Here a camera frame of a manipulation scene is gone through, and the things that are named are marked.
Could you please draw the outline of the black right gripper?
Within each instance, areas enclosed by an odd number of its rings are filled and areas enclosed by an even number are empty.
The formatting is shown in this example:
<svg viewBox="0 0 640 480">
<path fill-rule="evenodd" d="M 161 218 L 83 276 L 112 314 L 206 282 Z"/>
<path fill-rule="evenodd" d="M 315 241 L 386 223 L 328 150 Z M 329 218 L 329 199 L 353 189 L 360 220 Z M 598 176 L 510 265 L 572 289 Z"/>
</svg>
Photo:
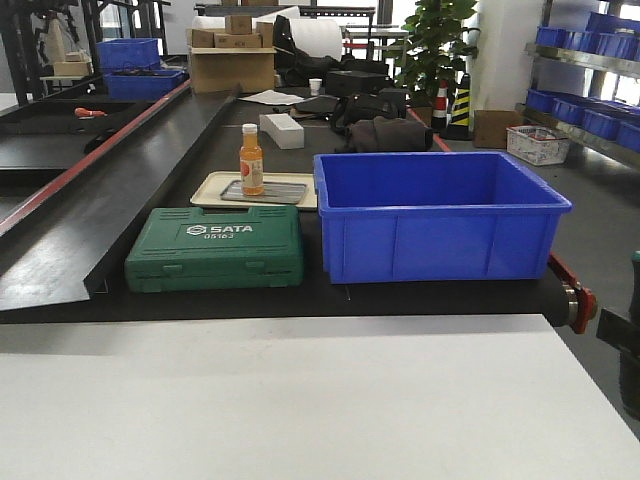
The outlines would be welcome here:
<svg viewBox="0 0 640 480">
<path fill-rule="evenodd" d="M 639 325 L 603 308 L 596 336 L 619 352 L 619 387 L 625 411 L 639 419 Z"/>
</svg>

